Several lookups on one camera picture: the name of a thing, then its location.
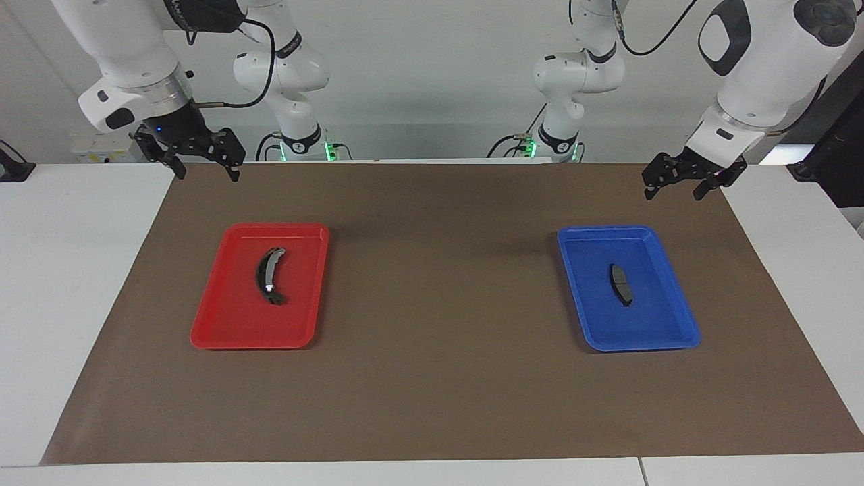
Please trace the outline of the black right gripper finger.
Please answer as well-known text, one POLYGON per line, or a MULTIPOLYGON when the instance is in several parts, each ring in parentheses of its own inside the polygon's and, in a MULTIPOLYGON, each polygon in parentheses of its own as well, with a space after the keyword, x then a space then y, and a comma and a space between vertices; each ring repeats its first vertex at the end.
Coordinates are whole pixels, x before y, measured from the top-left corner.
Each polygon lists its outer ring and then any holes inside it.
POLYGON ((246 160, 246 150, 234 131, 223 128, 210 135, 209 160, 222 166, 232 182, 240 181, 240 168, 246 160))
POLYGON ((186 167, 176 156, 176 151, 172 148, 166 150, 163 148, 157 139, 148 132, 134 132, 134 141, 142 151, 143 157, 151 163, 160 163, 169 168, 176 179, 183 180, 186 176, 186 167))

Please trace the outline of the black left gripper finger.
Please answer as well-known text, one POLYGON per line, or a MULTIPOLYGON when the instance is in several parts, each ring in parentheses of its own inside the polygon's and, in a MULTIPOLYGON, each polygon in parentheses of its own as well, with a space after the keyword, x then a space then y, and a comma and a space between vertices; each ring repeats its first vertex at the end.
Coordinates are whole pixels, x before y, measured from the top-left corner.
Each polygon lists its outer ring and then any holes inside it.
POLYGON ((678 158, 667 153, 658 153, 643 169, 641 176, 645 185, 645 199, 648 202, 657 196, 661 188, 681 181, 678 170, 679 162, 678 158))
POLYGON ((710 191, 733 185, 746 169, 747 164, 732 164, 729 168, 705 176, 693 190, 694 199, 701 202, 710 191))

